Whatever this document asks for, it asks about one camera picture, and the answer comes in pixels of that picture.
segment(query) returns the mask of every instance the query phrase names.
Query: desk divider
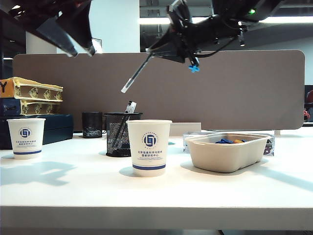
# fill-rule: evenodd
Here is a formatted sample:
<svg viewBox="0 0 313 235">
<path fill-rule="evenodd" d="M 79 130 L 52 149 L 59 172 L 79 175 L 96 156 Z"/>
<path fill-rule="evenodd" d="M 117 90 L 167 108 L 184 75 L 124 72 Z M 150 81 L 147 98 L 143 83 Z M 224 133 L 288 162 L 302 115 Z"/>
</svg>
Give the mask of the desk divider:
<svg viewBox="0 0 313 235">
<path fill-rule="evenodd" d="M 304 54 L 298 50 L 221 51 L 188 63 L 152 58 L 121 93 L 146 53 L 21 54 L 14 76 L 64 87 L 62 113 L 82 129 L 83 111 L 123 112 L 129 100 L 144 119 L 201 122 L 210 130 L 297 129 L 303 124 Z"/>
</svg>

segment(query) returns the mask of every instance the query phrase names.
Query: white desk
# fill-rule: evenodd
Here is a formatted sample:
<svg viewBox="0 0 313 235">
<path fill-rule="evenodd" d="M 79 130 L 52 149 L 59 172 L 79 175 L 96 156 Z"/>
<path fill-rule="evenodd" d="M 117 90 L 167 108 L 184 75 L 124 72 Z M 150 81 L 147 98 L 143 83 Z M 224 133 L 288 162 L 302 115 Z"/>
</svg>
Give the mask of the white desk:
<svg viewBox="0 0 313 235">
<path fill-rule="evenodd" d="M 43 146 L 13 160 L 1 150 L 1 225 L 78 229 L 313 230 L 313 128 L 282 131 L 275 156 L 230 174 L 193 167 L 171 139 L 166 173 L 132 174 L 104 139 Z"/>
</svg>

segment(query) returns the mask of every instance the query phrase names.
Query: black robotic arm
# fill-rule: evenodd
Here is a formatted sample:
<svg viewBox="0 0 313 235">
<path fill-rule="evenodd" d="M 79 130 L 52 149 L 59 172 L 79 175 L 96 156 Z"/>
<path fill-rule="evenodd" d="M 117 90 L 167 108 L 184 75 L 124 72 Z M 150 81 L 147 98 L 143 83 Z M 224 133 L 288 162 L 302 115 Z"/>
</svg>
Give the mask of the black robotic arm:
<svg viewBox="0 0 313 235">
<path fill-rule="evenodd" d="M 188 58 L 192 72 L 199 71 L 199 58 L 212 56 L 228 44 L 239 40 L 244 46 L 244 33 L 250 25 L 270 16 L 284 0 L 212 0 L 214 15 L 193 23 L 186 0 L 175 0 L 167 6 L 170 26 L 159 41 L 147 49 L 148 58 L 126 83 L 122 92 L 132 85 L 152 57 L 184 63 Z M 59 47 L 69 55 L 77 52 L 71 36 L 92 56 L 89 9 L 91 0 L 1 0 L 0 9 L 36 36 Z M 215 52 L 201 54 L 206 45 L 228 42 Z"/>
</svg>

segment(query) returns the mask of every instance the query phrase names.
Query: white paper cup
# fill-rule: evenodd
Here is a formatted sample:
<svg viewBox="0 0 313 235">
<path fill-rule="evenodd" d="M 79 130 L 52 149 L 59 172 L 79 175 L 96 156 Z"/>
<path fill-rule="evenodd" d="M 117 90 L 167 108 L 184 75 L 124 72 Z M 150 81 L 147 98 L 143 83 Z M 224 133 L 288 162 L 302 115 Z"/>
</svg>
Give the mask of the white paper cup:
<svg viewBox="0 0 313 235">
<path fill-rule="evenodd" d="M 169 120 L 130 120 L 128 126 L 134 174 L 153 177 L 165 172 Z"/>
<path fill-rule="evenodd" d="M 8 119 L 15 159 L 32 159 L 41 155 L 45 118 Z"/>
</svg>

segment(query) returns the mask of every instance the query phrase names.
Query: black cylindrical container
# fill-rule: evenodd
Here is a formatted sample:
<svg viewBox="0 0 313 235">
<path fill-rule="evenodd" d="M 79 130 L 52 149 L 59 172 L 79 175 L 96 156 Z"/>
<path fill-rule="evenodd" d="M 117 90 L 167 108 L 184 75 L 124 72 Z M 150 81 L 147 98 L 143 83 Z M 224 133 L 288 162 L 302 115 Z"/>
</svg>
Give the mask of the black cylindrical container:
<svg viewBox="0 0 313 235">
<path fill-rule="evenodd" d="M 130 157 L 128 128 L 126 121 L 140 120 L 142 113 L 106 113 L 107 156 Z"/>
<path fill-rule="evenodd" d="M 102 112 L 83 112 L 83 137 L 102 137 Z"/>
</svg>

